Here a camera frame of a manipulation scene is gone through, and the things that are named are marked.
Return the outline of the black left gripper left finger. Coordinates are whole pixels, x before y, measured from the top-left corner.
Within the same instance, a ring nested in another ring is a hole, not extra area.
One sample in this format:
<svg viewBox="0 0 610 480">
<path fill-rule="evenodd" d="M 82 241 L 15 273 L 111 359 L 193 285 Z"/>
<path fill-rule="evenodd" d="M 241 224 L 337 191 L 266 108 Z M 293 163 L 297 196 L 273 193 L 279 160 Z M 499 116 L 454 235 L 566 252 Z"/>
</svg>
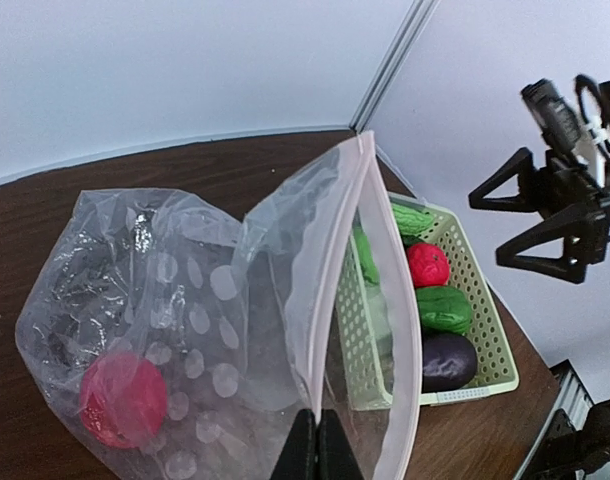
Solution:
<svg viewBox="0 0 610 480">
<path fill-rule="evenodd" d="M 300 410 L 274 466 L 271 480 L 313 480 L 316 473 L 316 421 L 309 409 Z"/>
</svg>

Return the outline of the green striped toy watermelon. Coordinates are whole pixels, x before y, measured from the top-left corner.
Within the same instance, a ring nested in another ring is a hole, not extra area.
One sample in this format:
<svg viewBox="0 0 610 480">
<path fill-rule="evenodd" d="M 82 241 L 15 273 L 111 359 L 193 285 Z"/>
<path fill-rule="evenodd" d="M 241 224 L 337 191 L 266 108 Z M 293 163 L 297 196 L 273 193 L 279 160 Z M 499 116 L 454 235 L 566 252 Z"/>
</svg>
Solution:
<svg viewBox="0 0 610 480">
<path fill-rule="evenodd" d="M 355 227 L 353 229 L 353 238 L 364 280 L 371 285 L 379 285 L 379 271 L 373 260 L 370 243 L 366 234 L 360 227 Z"/>
</svg>

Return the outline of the back right aluminium post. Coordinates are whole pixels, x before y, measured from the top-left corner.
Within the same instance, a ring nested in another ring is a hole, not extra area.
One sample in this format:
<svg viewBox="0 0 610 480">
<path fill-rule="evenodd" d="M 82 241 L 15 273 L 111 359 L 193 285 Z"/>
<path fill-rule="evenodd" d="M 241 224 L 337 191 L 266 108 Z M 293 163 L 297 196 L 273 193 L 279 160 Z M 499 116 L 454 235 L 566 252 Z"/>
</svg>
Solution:
<svg viewBox="0 0 610 480">
<path fill-rule="evenodd" d="M 368 126 L 411 47 L 423 33 L 439 3 L 439 0 L 417 0 L 411 3 L 401 26 L 351 119 L 349 124 L 351 130 L 362 132 Z"/>
</svg>

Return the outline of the dark green toy vegetable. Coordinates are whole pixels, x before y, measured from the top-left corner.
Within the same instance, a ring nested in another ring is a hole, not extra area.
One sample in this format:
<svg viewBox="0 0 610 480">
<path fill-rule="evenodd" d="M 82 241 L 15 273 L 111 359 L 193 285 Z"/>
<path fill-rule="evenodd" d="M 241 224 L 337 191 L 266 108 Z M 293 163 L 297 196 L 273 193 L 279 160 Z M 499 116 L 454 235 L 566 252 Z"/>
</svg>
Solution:
<svg viewBox="0 0 610 480">
<path fill-rule="evenodd" d="M 423 328 L 460 335 L 469 331 L 472 307 L 461 290 L 451 286 L 419 288 L 416 302 Z"/>
</svg>

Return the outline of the purple toy eggplant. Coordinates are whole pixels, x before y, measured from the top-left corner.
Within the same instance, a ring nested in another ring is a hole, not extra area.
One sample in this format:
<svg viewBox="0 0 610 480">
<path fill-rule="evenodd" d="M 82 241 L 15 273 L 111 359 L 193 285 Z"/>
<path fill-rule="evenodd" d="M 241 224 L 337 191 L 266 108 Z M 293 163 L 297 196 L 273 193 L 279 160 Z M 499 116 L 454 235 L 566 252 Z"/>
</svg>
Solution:
<svg viewBox="0 0 610 480">
<path fill-rule="evenodd" d="M 465 336 L 443 332 L 426 336 L 422 344 L 422 392 L 458 390 L 477 374 L 478 356 Z"/>
</svg>

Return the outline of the pale green perforated basket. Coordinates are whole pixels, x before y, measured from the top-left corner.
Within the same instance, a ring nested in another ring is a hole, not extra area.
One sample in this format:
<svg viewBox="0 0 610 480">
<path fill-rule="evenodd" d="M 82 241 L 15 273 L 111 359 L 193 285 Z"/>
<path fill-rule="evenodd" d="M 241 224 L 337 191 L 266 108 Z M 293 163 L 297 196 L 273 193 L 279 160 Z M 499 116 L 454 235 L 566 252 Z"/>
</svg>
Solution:
<svg viewBox="0 0 610 480">
<path fill-rule="evenodd" d="M 474 377 L 456 390 L 423 393 L 422 405 L 441 405 L 476 400 L 515 390 L 519 374 L 492 294 L 486 284 L 467 236 L 457 216 L 433 204 L 389 194 L 395 207 L 429 216 L 431 225 L 417 235 L 440 248 L 450 266 L 447 285 L 441 290 L 451 301 L 460 293 L 461 304 L 470 307 L 471 321 L 457 331 L 476 351 Z M 392 404 L 392 337 L 380 289 L 362 273 L 355 239 L 348 240 L 335 301 L 343 356 L 347 397 L 356 411 L 387 410 Z"/>
</svg>

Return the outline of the clear zip top bag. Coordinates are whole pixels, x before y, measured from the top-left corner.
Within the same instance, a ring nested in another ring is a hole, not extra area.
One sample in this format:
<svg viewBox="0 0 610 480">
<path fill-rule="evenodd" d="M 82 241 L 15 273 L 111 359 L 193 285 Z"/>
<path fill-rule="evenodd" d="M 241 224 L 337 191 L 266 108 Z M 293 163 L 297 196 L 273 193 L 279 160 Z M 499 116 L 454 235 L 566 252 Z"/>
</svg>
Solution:
<svg viewBox="0 0 610 480">
<path fill-rule="evenodd" d="M 421 335 L 372 132 L 331 148 L 243 220 L 173 189 L 82 192 L 17 320 L 48 407 L 122 479 L 270 479 L 297 413 L 321 421 L 348 240 L 366 234 L 394 356 L 381 438 L 351 447 L 372 479 L 404 476 L 420 409 Z M 80 418 L 86 370 L 130 351 L 167 385 L 140 448 L 100 443 Z"/>
</svg>

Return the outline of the red toy apple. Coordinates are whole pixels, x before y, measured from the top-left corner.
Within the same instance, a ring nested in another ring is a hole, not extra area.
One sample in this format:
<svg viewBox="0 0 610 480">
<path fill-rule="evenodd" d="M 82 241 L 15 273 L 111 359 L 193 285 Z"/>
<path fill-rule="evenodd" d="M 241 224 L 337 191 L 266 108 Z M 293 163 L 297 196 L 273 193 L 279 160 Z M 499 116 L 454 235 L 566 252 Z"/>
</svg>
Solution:
<svg viewBox="0 0 610 480">
<path fill-rule="evenodd" d="M 110 352 L 84 373 L 79 407 L 84 427 L 100 443 L 140 448 L 163 424 L 167 385 L 149 360 L 130 351 Z"/>
</svg>

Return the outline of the red toy tomato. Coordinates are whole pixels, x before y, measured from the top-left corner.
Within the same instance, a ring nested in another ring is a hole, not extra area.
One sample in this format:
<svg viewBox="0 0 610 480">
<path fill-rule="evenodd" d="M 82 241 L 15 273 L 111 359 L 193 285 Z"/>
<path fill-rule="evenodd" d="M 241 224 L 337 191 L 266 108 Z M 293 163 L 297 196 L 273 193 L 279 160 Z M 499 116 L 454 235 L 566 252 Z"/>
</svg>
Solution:
<svg viewBox="0 0 610 480">
<path fill-rule="evenodd" d="M 416 243 L 406 250 L 406 258 L 416 288 L 443 286 L 448 283 L 449 261 L 438 246 Z"/>
</svg>

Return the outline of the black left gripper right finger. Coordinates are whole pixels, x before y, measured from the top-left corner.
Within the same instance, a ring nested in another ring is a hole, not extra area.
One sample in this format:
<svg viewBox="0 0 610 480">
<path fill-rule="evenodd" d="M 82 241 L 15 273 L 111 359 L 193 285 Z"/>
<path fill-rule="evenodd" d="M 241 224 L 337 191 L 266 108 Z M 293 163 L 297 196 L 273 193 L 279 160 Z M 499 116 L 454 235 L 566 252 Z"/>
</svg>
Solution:
<svg viewBox="0 0 610 480">
<path fill-rule="evenodd" d="M 335 410 L 323 410 L 317 427 L 319 480 L 363 480 L 354 452 Z"/>
</svg>

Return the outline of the green bumpy toy cucumber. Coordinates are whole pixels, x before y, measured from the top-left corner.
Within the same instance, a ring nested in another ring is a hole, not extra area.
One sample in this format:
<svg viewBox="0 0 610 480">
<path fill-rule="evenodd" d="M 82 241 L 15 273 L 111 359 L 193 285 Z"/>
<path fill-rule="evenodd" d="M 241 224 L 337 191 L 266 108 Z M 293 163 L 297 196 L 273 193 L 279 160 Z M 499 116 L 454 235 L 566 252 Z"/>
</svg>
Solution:
<svg viewBox="0 0 610 480">
<path fill-rule="evenodd" d="M 395 223 L 403 237 L 419 236 L 434 224 L 434 216 L 427 211 L 404 205 L 391 205 Z"/>
</svg>

